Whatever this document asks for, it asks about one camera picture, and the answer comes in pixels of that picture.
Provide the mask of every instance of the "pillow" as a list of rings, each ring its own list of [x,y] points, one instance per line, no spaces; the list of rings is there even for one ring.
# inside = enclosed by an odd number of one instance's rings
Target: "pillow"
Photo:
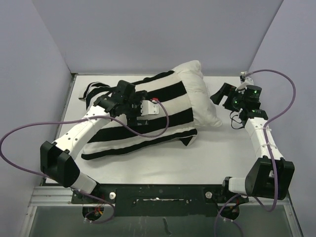
[[[183,63],[172,70],[179,75],[188,93],[192,104],[195,127],[221,126],[222,121],[216,116],[215,105],[210,100],[208,89],[203,81],[201,63],[194,60]]]
[[[198,132],[194,126],[193,108],[186,88],[177,73],[169,71],[133,82],[133,84],[136,86],[136,91],[146,90],[148,92],[147,99],[158,98],[162,102],[169,115],[169,128],[160,137],[145,138],[135,135],[119,123],[112,121],[100,129],[84,146],[81,155],[83,159],[126,154],[172,139],[180,139],[185,146],[195,140]],[[108,85],[94,82],[83,89],[79,99],[86,102],[88,109],[99,96],[106,94],[109,90]],[[117,118],[125,124],[127,123],[125,115]],[[166,117],[162,108],[160,108],[159,115],[144,116],[139,119],[149,120],[148,125],[133,127],[142,134],[158,134],[166,126]]]

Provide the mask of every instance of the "glass panel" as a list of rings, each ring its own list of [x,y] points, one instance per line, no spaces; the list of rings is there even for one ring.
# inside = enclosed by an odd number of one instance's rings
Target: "glass panel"
[[[210,237],[213,236],[214,217],[115,217],[106,224],[83,223],[81,207],[38,207],[30,237]],[[107,208],[104,215],[112,210]],[[292,236],[284,207],[272,213],[261,206],[240,207],[237,222],[245,237]],[[240,231],[230,222],[219,221],[218,237],[240,237]]]

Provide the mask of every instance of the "white wall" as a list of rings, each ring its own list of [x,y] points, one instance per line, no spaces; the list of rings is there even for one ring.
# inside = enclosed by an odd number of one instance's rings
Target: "white wall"
[[[71,74],[31,0],[0,5],[0,136],[22,124],[59,120]],[[40,169],[40,145],[55,127],[17,132],[4,143],[13,162]],[[39,177],[0,159],[0,236],[20,232]]]
[[[249,68],[282,0],[33,0],[73,73]]]
[[[314,237],[316,197],[316,1],[285,0],[271,24],[250,71],[269,68],[290,76],[297,87],[293,108],[277,119],[272,133],[285,159],[295,164],[290,186],[305,237]],[[270,73],[254,75],[271,116],[291,98],[291,86]]]

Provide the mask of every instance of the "white pillow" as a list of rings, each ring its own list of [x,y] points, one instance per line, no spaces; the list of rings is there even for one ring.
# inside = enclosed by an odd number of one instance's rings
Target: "white pillow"
[[[198,60],[183,63],[174,69],[179,75],[190,98],[193,114],[194,126],[219,127],[222,121],[216,115],[216,108],[209,98],[209,92],[203,81],[201,63]]]

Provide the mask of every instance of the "white connector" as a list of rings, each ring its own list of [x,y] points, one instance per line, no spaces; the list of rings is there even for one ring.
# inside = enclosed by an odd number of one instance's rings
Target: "white connector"
[[[159,114],[159,105],[149,100],[143,100],[140,108],[141,108],[140,112],[142,116]]]

